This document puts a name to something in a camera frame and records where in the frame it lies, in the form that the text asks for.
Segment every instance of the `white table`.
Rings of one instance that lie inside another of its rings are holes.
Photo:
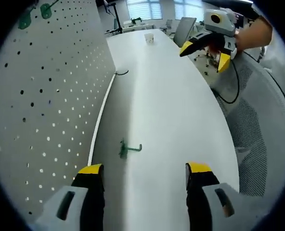
[[[147,45],[144,34],[153,33]],[[97,135],[93,163],[104,164],[104,230],[187,231],[185,163],[207,163],[239,191],[233,141],[209,86],[160,30],[107,39],[117,76]],[[141,152],[119,158],[120,141]]]
[[[129,27],[123,27],[122,28],[122,32],[123,33],[127,33],[130,31],[135,31],[135,30],[142,30],[142,29],[153,29],[154,25],[150,25],[150,24],[144,24],[144,25],[136,25],[136,26],[129,26]]]

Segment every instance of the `white wall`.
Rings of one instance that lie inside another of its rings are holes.
[[[115,1],[115,3],[116,3],[120,23],[121,25],[123,25],[124,21],[127,21],[130,19],[126,0]],[[165,25],[168,19],[173,19],[172,31],[175,31],[180,21],[175,20],[174,0],[160,0],[160,4],[161,4],[161,9],[162,9],[163,19],[162,20],[145,20],[145,22],[148,22],[148,24],[154,24],[156,28],[160,28],[160,26]],[[203,2],[203,8],[204,9],[218,9],[218,7],[208,4],[208,3],[204,3],[204,2]],[[114,28],[114,17],[105,12],[104,6],[99,7],[98,10],[99,10],[99,15],[100,15],[101,22],[103,25],[103,31],[106,32],[107,30],[112,30]],[[110,10],[111,12],[113,12],[113,14],[115,14],[113,7],[110,7]]]

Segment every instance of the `white desk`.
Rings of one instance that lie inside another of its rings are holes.
[[[144,24],[144,25],[137,25],[137,26],[131,26],[131,27],[123,27],[122,31],[123,31],[123,33],[127,33],[127,32],[135,31],[135,30],[153,29],[153,27],[154,27],[154,25]]]
[[[147,45],[144,34],[153,33]],[[107,39],[117,76],[108,96],[93,163],[104,164],[104,230],[187,231],[185,163],[208,163],[239,190],[233,141],[209,86],[160,30]],[[119,158],[120,141],[141,152]]]

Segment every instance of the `green pegboard hook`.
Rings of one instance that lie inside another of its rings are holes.
[[[51,7],[54,4],[56,4],[57,2],[59,2],[59,0],[56,0],[55,2],[53,2],[52,5],[50,5],[48,3],[45,3],[45,4],[41,5],[40,9],[41,9],[42,18],[49,19],[52,16]]]
[[[121,143],[121,149],[120,149],[119,156],[122,159],[127,158],[128,150],[140,152],[143,148],[142,144],[139,145],[139,148],[129,148],[129,147],[127,147],[124,139],[122,139],[122,141],[120,143]]]
[[[18,28],[21,30],[26,29],[31,24],[31,16],[30,13],[35,9],[36,7],[32,7],[30,10],[23,13],[23,15],[20,17],[18,22]]]

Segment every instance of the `window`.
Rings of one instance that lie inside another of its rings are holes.
[[[197,18],[197,21],[204,20],[204,8],[201,0],[174,0],[176,19],[182,17]]]
[[[127,0],[130,18],[162,19],[159,0]]]

